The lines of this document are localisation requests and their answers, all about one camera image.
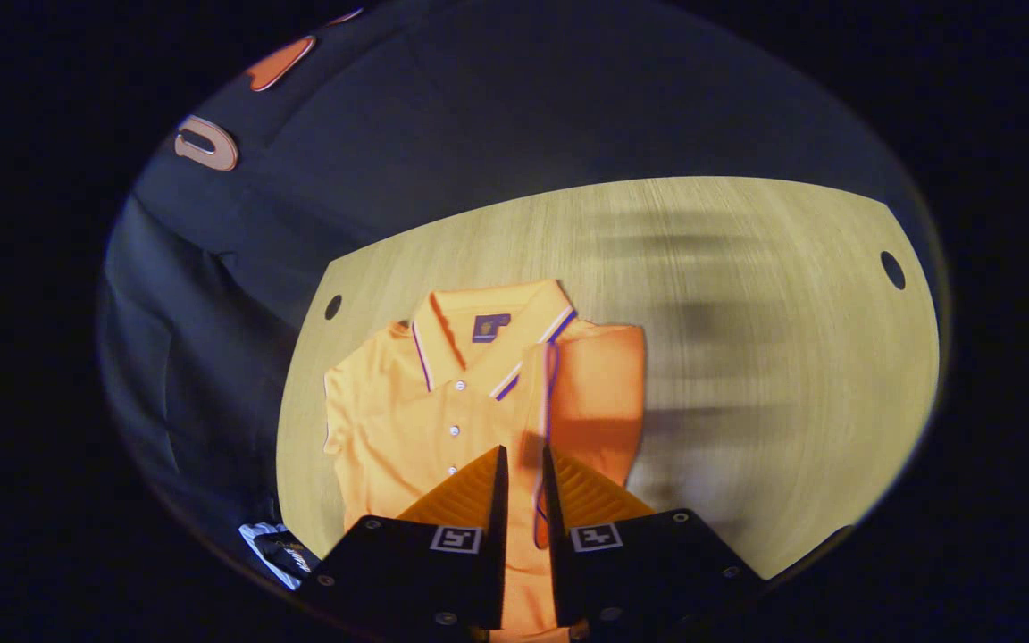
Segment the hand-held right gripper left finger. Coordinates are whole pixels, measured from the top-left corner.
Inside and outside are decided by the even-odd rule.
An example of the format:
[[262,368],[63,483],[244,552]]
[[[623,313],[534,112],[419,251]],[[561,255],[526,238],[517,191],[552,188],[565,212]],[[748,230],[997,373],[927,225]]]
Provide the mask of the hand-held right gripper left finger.
[[359,517],[299,601],[359,639],[488,639],[502,620],[507,505],[498,445],[400,515]]

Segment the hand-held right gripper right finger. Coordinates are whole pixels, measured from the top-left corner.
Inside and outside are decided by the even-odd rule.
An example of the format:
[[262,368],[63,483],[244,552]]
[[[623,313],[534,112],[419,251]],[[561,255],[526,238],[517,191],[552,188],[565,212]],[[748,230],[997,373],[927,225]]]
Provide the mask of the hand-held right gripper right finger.
[[575,457],[544,446],[559,626],[687,630],[751,606],[766,582],[693,510],[658,512]]

